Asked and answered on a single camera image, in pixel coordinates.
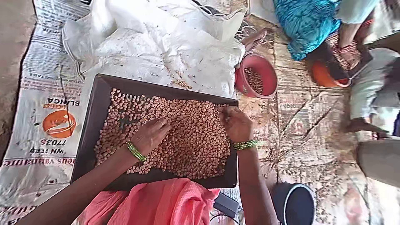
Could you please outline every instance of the woman's right hand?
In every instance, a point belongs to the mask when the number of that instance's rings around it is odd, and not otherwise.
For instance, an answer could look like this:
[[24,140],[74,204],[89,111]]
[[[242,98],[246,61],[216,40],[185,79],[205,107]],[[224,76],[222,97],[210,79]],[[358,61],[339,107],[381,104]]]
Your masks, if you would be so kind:
[[236,106],[218,109],[221,123],[232,142],[245,142],[253,139],[253,121]]

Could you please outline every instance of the hand holding peanut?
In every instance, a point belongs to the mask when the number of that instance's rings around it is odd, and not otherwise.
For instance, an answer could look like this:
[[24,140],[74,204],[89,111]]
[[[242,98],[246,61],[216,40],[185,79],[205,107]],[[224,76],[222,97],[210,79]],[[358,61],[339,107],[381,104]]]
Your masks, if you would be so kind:
[[219,117],[232,142],[253,139],[253,121],[236,106],[220,107]]
[[170,129],[171,125],[166,119],[152,119],[139,127],[130,141],[142,155],[147,156],[161,144]]

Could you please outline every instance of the pink cloth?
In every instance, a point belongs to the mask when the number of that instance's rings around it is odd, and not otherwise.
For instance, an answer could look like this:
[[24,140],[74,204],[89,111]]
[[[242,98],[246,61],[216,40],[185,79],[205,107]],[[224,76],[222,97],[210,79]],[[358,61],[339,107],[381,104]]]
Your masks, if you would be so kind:
[[139,184],[129,195],[102,191],[78,221],[84,225],[208,225],[219,192],[187,178]]

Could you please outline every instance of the red plastic bowl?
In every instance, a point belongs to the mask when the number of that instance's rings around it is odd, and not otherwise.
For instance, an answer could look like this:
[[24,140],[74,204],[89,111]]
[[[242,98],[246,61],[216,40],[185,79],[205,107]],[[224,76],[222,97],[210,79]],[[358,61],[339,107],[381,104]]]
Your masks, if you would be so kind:
[[[262,94],[255,92],[247,82],[244,69],[248,67],[261,76]],[[240,67],[235,71],[235,85],[241,93],[248,97],[269,98],[275,94],[278,80],[274,68],[267,59],[256,53],[250,53],[243,58]]]

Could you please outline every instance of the green bangle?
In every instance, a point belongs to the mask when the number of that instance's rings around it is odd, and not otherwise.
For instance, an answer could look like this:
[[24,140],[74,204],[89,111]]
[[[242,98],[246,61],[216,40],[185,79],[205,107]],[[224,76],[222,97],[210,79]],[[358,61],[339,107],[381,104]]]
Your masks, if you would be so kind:
[[233,143],[233,149],[235,149],[236,151],[243,150],[243,149],[250,149],[250,148],[256,146],[257,142],[258,141],[254,140],[254,139],[248,140],[246,142],[236,142],[236,143]]
[[126,145],[128,146],[129,151],[134,155],[136,158],[138,158],[140,161],[144,162],[146,161],[146,156],[142,155],[136,147],[132,144],[131,141],[127,141]]

